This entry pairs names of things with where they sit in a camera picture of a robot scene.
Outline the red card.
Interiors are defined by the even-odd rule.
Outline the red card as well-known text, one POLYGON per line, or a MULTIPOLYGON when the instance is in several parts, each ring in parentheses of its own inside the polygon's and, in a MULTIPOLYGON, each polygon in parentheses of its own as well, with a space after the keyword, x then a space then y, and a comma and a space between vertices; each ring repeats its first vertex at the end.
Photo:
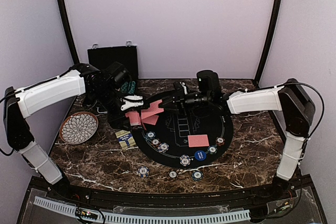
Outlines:
POLYGON ((189 147, 208 147, 209 146, 209 140, 206 134, 189 135, 187 139, 188 139, 189 147))
POLYGON ((142 119, 142 123, 149 125, 156 125, 158 119, 159 119, 158 115, 152 115, 150 117, 142 119))
POLYGON ((164 112, 163 108, 160 108, 159 105, 162 103, 162 99, 150 103, 148 109, 141 110, 141 119, 149 118, 153 115, 164 112))

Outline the orange chip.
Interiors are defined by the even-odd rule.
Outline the orange chip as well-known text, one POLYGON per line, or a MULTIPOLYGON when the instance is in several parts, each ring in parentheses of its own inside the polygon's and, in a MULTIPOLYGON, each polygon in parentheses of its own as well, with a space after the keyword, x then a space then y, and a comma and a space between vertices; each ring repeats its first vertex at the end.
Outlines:
POLYGON ((161 144, 160 140, 159 139, 152 139, 151 140, 151 145, 152 146, 159 146, 161 144))

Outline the red chip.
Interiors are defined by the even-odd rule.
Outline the red chip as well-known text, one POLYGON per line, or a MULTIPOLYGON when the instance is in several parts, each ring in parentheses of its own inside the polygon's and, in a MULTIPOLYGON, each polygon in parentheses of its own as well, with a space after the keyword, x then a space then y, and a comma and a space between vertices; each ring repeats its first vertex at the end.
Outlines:
POLYGON ((222 137, 218 137, 216 139, 216 144, 219 145, 219 146, 224 145, 225 144, 225 139, 222 138, 222 137))

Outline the blue white chip stack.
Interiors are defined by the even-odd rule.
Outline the blue white chip stack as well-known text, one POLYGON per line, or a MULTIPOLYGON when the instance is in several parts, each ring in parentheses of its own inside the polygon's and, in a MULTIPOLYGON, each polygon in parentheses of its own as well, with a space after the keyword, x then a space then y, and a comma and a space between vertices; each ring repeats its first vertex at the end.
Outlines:
POLYGON ((141 166, 138 168, 137 175, 141 178, 147 178, 149 176, 149 168, 146 166, 141 166))

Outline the blue small blind button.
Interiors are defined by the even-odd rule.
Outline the blue small blind button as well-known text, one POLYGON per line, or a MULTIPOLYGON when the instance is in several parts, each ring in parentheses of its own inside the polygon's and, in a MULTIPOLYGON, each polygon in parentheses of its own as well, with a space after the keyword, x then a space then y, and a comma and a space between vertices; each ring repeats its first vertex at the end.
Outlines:
POLYGON ((196 151, 194 157, 197 161, 204 161, 207 158, 207 154, 205 151, 196 151))

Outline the white blue chip bottom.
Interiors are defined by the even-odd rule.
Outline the white blue chip bottom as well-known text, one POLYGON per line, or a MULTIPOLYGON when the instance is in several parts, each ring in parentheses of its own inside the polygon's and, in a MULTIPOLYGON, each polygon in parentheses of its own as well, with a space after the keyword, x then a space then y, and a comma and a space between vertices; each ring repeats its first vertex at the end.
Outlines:
POLYGON ((191 163, 191 159, 188 155, 182 155, 180 157, 180 164, 182 166, 186 167, 186 166, 190 165, 190 163, 191 163))

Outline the brown white chip stack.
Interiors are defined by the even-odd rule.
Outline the brown white chip stack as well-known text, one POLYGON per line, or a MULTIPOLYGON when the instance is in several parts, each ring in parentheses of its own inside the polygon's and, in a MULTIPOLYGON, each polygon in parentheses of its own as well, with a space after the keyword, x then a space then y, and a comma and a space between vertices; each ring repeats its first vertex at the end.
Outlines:
POLYGON ((170 179, 170 180, 176 180, 177 177, 178 177, 178 174, 177 174, 176 171, 171 170, 171 171, 168 172, 168 179, 170 179))

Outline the teal blue chip stack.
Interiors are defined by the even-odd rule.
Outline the teal blue chip stack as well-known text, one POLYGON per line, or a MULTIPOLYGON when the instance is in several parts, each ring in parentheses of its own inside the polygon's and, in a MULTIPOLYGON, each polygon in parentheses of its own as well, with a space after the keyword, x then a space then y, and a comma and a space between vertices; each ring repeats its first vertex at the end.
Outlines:
POLYGON ((192 180, 193 181, 200 181, 204 177, 203 173, 199 170, 192 171, 192 180))

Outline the red playing card deck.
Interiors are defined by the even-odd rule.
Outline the red playing card deck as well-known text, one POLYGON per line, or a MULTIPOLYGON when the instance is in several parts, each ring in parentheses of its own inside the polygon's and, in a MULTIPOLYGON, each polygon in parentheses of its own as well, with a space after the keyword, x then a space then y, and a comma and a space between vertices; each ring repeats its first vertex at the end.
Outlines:
POLYGON ((129 111, 125 114, 125 116, 129 119, 131 126, 138 126, 142 124, 140 114, 137 111, 129 111))

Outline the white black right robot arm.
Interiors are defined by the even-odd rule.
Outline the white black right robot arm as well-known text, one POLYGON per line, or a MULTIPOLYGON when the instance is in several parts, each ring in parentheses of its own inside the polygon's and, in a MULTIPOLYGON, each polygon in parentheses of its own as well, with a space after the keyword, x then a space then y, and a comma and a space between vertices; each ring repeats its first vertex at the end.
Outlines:
POLYGON ((307 84, 292 78, 273 87, 223 93, 219 81, 206 77, 199 77, 197 80, 198 92, 191 93, 184 83, 177 82, 173 93, 164 98, 159 107, 181 114, 192 106, 208 105, 219 115, 228 116, 267 111, 274 122, 277 111, 283 114, 283 135, 286 139, 275 174, 279 180, 268 187, 269 197, 273 200, 280 199, 287 193, 286 181, 292 179, 304 157, 307 142, 316 130, 312 125, 316 106, 304 90, 307 84))

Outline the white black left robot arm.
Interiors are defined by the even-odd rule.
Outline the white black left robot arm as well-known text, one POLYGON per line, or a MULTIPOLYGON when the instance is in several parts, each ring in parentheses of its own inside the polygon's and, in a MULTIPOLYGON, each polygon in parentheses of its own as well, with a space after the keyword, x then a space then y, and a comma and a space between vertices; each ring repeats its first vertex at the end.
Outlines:
POLYGON ((6 89, 1 102, 4 104, 7 142, 46 182, 54 185, 53 191, 61 200, 71 200, 74 189, 65 182, 67 179, 61 169, 35 141, 26 119, 50 105, 85 94, 88 101, 98 101, 106 109, 112 117, 109 123, 115 125, 123 120, 127 110, 144 105, 141 96, 121 91, 121 86, 130 80, 131 75, 118 62, 105 70, 79 63, 48 80, 24 88, 6 89))

